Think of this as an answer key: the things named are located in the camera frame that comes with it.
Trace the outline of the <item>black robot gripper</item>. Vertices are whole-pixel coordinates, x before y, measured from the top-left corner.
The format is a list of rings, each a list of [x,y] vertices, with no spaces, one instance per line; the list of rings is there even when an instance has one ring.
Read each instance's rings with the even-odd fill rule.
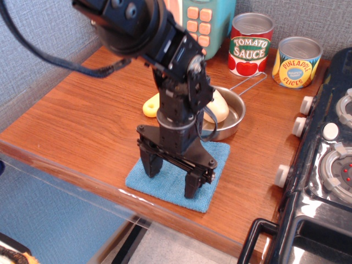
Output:
[[[187,171],[185,177],[186,199],[193,199],[198,188],[212,183],[217,162],[202,146],[201,130],[204,111],[190,116],[186,124],[176,125],[168,119],[159,126],[139,125],[140,158],[145,173],[153,178],[166,160]]]

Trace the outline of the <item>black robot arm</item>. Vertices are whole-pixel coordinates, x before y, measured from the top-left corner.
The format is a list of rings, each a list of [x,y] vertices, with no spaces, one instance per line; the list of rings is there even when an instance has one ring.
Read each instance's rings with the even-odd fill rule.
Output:
[[[74,1],[96,23],[102,44],[114,54],[140,58],[153,70],[159,92],[158,126],[140,125],[138,145],[144,170],[154,177],[168,161],[186,171],[185,197],[214,179],[216,160],[204,149],[204,114],[211,113],[214,87],[201,46],[163,1]]]

